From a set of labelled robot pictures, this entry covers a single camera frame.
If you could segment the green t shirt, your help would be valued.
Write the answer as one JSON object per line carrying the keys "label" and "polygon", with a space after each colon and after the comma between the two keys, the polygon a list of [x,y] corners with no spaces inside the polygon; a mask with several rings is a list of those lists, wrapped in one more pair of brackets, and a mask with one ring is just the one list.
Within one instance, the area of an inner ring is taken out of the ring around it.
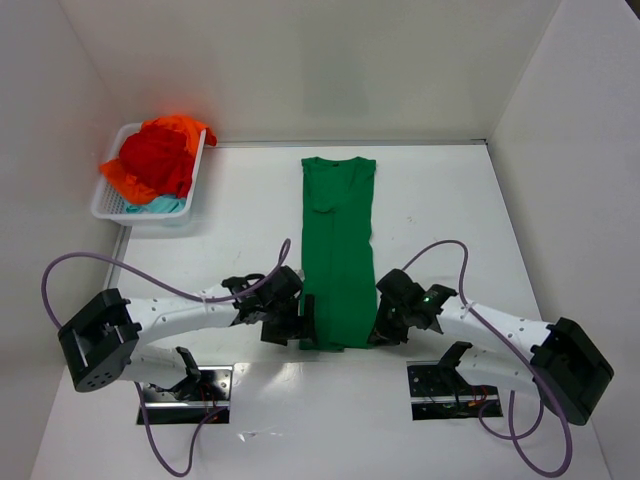
{"label": "green t shirt", "polygon": [[301,161],[304,292],[315,299],[315,341],[302,350],[367,349],[377,312],[371,216],[376,162]]}

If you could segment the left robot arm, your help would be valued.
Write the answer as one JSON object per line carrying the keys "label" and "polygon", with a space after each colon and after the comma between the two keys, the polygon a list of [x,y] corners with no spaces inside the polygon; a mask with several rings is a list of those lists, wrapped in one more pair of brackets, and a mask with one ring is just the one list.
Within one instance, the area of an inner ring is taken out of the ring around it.
{"label": "left robot arm", "polygon": [[287,345],[316,341],[315,297],[288,266],[272,276],[229,277],[193,299],[127,299],[118,289],[99,292],[58,332],[76,391],[88,393],[117,380],[148,384],[178,400],[197,395],[202,372],[185,347],[157,341],[213,328],[259,323],[261,341]]}

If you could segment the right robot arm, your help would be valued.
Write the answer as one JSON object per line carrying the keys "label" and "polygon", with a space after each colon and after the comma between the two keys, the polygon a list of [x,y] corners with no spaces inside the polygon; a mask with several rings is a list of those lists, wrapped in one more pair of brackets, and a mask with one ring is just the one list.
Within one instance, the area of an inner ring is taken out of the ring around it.
{"label": "right robot arm", "polygon": [[434,331],[453,341],[442,367],[469,385],[535,396],[570,424],[588,422],[613,379],[611,364],[571,319],[534,321],[465,302],[454,289],[423,288],[400,269],[376,288],[381,298],[373,343],[405,343],[410,328]]}

